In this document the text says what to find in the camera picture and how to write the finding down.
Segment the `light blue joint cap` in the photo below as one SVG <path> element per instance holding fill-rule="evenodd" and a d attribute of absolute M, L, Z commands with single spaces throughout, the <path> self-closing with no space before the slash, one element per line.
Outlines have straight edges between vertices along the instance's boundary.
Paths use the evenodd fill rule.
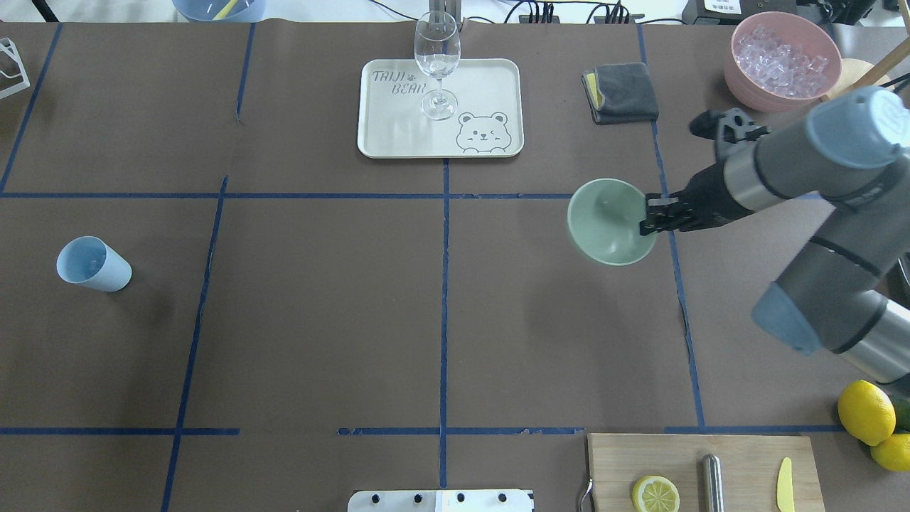
<path fill-rule="evenodd" d="M 881 87 L 857 90 L 813 108 L 805 130 L 815 150 L 853 169 L 875 169 L 897 160 L 910 146 L 910 110 Z"/>
<path fill-rule="evenodd" d="M 752 309 L 752 320 L 798 353 L 809 355 L 822 348 L 822 339 L 799 311 L 793 299 L 772 282 Z"/>

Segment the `mint green plate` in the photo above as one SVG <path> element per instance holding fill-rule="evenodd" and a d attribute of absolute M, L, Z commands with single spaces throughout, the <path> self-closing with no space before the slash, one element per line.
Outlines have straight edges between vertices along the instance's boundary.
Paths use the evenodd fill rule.
<path fill-rule="evenodd" d="M 639 234 L 644 194 L 621 179 L 589 181 L 572 194 L 567 221 L 575 246 L 604 265 L 629 265 L 651 252 L 657 233 Z"/>

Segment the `wine glass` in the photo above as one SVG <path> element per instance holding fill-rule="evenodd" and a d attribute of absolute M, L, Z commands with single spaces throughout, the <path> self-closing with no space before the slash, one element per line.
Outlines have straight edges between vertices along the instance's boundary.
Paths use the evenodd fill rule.
<path fill-rule="evenodd" d="M 420 110 L 428 118 L 443 120 L 458 110 L 458 99 L 442 88 L 442 79 L 455 71 L 461 59 L 458 23 L 445 11 L 429 11 L 417 20 L 414 34 L 414 59 L 420 71 L 439 83 L 436 90 L 420 101 Z"/>

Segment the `gray cloth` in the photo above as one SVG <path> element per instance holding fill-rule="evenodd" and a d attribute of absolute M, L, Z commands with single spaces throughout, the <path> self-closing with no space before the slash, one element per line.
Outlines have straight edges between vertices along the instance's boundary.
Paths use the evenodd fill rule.
<path fill-rule="evenodd" d="M 597 101 L 597 94 L 589 87 L 590 74 L 593 74 L 593 82 L 602 96 L 601 104 Z M 591 116 L 599 125 L 657 118 L 657 97 L 654 95 L 651 74 L 643 62 L 597 66 L 585 71 L 581 82 L 591 105 Z"/>

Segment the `cutting board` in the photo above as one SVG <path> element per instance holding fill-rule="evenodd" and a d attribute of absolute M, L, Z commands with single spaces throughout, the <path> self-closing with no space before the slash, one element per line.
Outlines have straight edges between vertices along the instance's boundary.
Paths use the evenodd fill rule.
<path fill-rule="evenodd" d="M 796 512 L 824 512 L 812 442 L 796 435 L 589 434 L 588 457 L 597 512 L 634 512 L 632 486 L 642 476 L 669 478 L 680 512 L 704 510 L 702 457 L 721 459 L 724 508 L 778 512 L 777 470 L 793 460 Z"/>

